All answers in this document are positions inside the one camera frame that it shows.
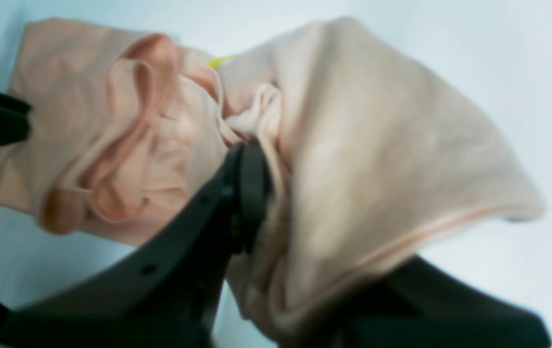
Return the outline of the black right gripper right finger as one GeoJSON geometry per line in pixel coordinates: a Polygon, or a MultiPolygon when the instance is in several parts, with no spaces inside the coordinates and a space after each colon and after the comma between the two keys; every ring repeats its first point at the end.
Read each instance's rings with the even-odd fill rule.
{"type": "Polygon", "coordinates": [[[354,267],[316,296],[283,348],[550,348],[540,315],[419,256],[354,267]]]}

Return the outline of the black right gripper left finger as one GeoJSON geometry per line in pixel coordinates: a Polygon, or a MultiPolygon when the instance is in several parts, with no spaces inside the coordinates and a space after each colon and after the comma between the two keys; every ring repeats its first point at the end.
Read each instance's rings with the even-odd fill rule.
{"type": "Polygon", "coordinates": [[[9,314],[0,344],[209,348],[228,262],[252,252],[270,186],[259,142],[234,145],[154,238],[99,275],[9,314]]]}

